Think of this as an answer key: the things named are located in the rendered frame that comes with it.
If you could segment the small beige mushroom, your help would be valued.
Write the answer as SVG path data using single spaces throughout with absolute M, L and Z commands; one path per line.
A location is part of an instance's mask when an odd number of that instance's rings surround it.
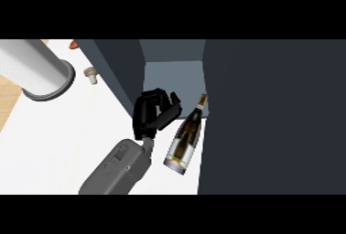
M 98 70 L 94 67 L 88 68 L 85 70 L 85 75 L 89 77 L 91 83 L 97 84 L 98 83 L 98 79 L 97 79 Z

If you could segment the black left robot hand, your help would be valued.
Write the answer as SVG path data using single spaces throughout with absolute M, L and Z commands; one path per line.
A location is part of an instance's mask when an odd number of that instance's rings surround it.
M 177 92 L 160 88 L 143 92 L 134 107 L 134 136 L 137 140 L 156 134 L 181 117 L 182 107 Z

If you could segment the large white grey cylinder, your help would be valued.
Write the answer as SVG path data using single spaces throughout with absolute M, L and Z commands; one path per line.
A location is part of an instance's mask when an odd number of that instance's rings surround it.
M 41 39 L 0 39 L 0 74 L 33 101 L 49 101 L 72 87 L 76 71 Z

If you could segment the grey open cabinet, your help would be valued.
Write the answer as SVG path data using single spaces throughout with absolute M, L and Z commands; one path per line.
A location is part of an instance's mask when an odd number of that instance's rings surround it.
M 144 91 L 177 92 L 185 119 L 208 92 L 205 39 L 78 39 L 79 47 L 129 114 Z

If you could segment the dark wine bottle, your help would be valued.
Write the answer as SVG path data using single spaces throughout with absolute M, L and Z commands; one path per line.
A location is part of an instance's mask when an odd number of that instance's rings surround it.
M 181 124 L 181 128 L 166 154 L 165 165 L 181 175 L 185 174 L 197 148 L 202 131 L 202 117 L 208 100 L 209 95 L 203 93 L 197 102 L 197 107 Z

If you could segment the dark grey cabinet door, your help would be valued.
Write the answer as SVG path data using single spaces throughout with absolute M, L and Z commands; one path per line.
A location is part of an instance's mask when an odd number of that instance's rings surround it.
M 346 194 L 346 40 L 214 39 L 203 194 Z

